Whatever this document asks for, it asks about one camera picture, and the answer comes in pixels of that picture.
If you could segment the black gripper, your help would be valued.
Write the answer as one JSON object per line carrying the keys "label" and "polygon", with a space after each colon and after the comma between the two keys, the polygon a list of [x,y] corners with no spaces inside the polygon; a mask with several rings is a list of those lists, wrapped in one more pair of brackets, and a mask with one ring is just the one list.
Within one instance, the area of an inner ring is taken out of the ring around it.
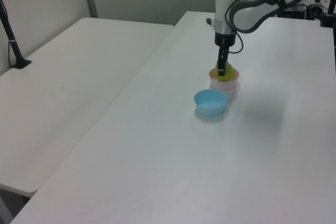
{"label": "black gripper", "polygon": [[225,75],[225,68],[227,62],[227,54],[229,54],[229,47],[235,44],[236,33],[220,34],[215,33],[215,44],[219,46],[217,69],[218,75]]}

